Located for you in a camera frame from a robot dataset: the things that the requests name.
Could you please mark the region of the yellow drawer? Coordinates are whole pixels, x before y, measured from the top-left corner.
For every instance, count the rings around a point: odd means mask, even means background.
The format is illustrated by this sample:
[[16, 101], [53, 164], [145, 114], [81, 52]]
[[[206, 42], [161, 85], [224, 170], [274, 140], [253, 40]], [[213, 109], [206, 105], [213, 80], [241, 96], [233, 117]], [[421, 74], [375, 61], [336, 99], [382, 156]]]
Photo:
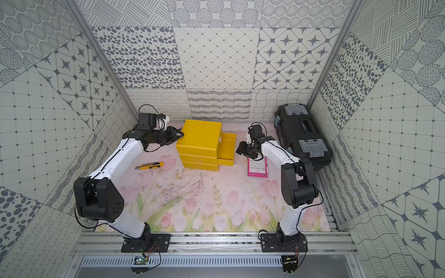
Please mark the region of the yellow drawer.
[[217, 161], [219, 165], [233, 166], [235, 160], [236, 134], [222, 133]]

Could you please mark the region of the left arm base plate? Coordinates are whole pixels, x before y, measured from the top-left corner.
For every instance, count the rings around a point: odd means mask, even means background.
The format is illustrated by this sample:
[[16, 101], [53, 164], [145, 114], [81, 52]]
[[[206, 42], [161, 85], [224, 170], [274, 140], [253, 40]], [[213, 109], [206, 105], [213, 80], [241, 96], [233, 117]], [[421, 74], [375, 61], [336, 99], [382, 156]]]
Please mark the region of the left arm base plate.
[[152, 234], [149, 239], [134, 239], [124, 236], [121, 252], [144, 253], [153, 248], [160, 253], [166, 253], [168, 252], [171, 237], [171, 234]]

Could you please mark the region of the yellow drawer cabinet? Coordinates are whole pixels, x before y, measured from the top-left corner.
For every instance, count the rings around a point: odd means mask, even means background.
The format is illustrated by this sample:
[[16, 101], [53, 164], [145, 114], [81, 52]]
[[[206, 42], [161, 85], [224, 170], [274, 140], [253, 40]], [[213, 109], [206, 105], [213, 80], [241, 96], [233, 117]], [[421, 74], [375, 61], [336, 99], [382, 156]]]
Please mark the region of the yellow drawer cabinet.
[[181, 132], [176, 149], [184, 168], [218, 171], [222, 123], [187, 119]]

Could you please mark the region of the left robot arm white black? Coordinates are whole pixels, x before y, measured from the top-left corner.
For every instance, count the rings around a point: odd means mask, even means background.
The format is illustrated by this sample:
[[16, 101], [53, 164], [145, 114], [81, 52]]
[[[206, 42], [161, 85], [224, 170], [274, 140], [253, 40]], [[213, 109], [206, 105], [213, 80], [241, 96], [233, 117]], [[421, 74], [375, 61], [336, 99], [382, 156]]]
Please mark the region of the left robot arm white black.
[[118, 148], [97, 170], [74, 182], [75, 218], [96, 221], [98, 225], [108, 225], [127, 238], [149, 242], [149, 225], [125, 209], [124, 197], [117, 185], [134, 159], [146, 152], [150, 144], [163, 147], [182, 137], [184, 133], [173, 126], [162, 130], [133, 129], [124, 133]]

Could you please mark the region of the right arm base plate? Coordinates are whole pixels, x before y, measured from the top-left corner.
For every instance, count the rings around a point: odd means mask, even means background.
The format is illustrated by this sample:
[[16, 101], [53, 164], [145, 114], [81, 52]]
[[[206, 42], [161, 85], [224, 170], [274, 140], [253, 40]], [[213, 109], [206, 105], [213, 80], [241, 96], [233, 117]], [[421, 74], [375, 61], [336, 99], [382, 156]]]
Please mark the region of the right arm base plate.
[[281, 232], [277, 234], [259, 234], [261, 249], [264, 253], [289, 252], [295, 253], [307, 252], [308, 241], [304, 234], [297, 233], [293, 236], [285, 236]]

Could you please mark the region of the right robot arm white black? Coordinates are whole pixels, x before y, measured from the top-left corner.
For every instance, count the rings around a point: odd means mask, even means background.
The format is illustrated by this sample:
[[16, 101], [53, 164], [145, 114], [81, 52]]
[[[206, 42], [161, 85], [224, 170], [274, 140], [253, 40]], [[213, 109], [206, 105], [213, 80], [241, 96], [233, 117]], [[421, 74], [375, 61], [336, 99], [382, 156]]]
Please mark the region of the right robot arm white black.
[[255, 161], [266, 159], [280, 170], [280, 190], [288, 207], [278, 223], [277, 241], [296, 241], [301, 235], [300, 227], [305, 212], [313, 205], [319, 190], [309, 175], [313, 173], [312, 163], [293, 156], [270, 137], [242, 141], [236, 153]]

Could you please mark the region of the seed bag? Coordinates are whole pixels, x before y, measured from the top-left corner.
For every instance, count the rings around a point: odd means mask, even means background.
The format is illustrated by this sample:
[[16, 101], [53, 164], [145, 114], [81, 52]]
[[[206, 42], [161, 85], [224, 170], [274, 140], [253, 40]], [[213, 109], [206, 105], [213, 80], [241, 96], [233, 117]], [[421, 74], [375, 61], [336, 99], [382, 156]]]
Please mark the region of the seed bag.
[[257, 178], [267, 178], [268, 168], [267, 159], [255, 161], [254, 159], [248, 158], [248, 176]]

